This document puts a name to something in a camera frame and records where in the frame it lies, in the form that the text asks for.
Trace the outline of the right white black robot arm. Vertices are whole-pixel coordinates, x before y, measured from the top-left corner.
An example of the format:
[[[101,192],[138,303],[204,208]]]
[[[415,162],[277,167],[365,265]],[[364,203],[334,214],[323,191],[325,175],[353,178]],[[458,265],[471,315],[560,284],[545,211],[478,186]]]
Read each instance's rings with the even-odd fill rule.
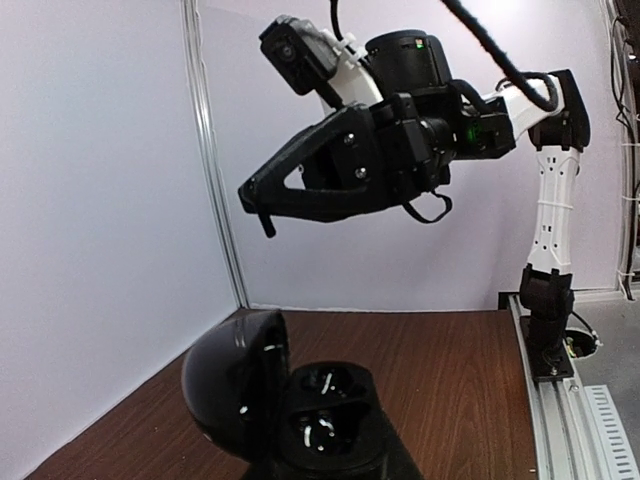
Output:
[[[537,382],[570,378],[566,325],[574,293],[569,224],[580,157],[590,141],[571,72],[528,73],[549,101],[536,106],[511,80],[481,95],[452,77],[439,40],[420,30],[357,47],[295,19],[260,37],[264,56],[299,95],[316,93],[324,119],[290,139],[239,189],[268,236],[276,216],[337,222],[438,195],[455,160],[498,159],[522,136],[541,177],[536,231],[519,296],[530,316],[526,352]]]

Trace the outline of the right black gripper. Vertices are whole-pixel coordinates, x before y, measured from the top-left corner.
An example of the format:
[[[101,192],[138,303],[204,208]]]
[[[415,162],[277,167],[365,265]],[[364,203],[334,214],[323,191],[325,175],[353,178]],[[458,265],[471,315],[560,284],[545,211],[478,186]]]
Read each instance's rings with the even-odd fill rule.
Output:
[[[273,238],[272,217],[333,223],[400,206],[450,181],[453,130],[411,95],[347,105],[292,137],[238,189]]]

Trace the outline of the black earbud charging case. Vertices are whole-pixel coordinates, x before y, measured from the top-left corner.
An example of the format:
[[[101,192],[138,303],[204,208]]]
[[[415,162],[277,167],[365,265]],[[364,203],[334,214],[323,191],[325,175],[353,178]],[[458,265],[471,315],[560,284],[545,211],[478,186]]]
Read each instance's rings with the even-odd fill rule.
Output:
[[[247,479],[420,479],[365,367],[290,367],[281,311],[203,334],[182,365],[187,409],[209,442],[248,463]]]

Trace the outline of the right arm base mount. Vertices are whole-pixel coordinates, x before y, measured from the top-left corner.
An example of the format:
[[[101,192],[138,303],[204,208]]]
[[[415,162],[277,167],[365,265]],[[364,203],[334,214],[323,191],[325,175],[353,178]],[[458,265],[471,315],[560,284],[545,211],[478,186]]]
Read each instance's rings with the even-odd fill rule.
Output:
[[[582,328],[566,328],[560,337],[560,345],[555,349],[534,346],[529,334],[531,317],[525,315],[519,318],[531,376],[536,384],[573,378],[574,362],[595,354],[603,345],[599,334],[584,318],[575,312],[572,316],[581,323]]]

